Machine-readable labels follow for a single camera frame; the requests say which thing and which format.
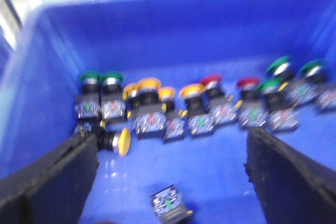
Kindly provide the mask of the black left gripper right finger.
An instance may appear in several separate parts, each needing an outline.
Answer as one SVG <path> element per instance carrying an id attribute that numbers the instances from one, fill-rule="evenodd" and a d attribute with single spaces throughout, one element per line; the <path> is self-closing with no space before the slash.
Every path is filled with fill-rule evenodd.
<path id="1" fill-rule="evenodd" d="M 253 127 L 244 165 L 266 223 L 335 223 L 335 171 Z"/>

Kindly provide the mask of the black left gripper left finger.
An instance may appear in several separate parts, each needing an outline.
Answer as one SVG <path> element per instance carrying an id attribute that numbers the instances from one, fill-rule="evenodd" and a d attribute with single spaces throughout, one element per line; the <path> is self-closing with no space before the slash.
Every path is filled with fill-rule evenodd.
<path id="1" fill-rule="evenodd" d="M 1 223 L 78 223 L 97 174 L 97 141 L 76 133 L 1 179 Z"/>

